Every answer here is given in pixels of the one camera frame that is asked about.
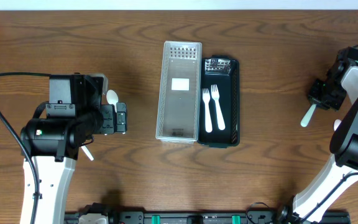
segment white wall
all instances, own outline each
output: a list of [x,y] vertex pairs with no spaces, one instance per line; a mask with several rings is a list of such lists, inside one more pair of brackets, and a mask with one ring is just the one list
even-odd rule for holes
[[0,10],[358,9],[358,0],[0,0]]

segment table surface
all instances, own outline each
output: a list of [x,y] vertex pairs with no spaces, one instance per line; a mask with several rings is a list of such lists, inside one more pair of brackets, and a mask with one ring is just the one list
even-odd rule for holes
[[[241,64],[241,142],[212,149],[155,139],[163,43],[201,42],[203,56]],[[336,52],[358,44],[358,11],[0,12],[0,72],[104,73],[127,104],[125,135],[95,136],[81,152],[67,211],[102,202],[146,210],[278,207],[302,191],[329,157],[338,112],[307,128],[306,93]],[[48,80],[0,78],[0,109],[19,132]],[[24,192],[20,149],[0,122],[0,223],[18,223]],[[358,223],[358,183],[331,206]]]

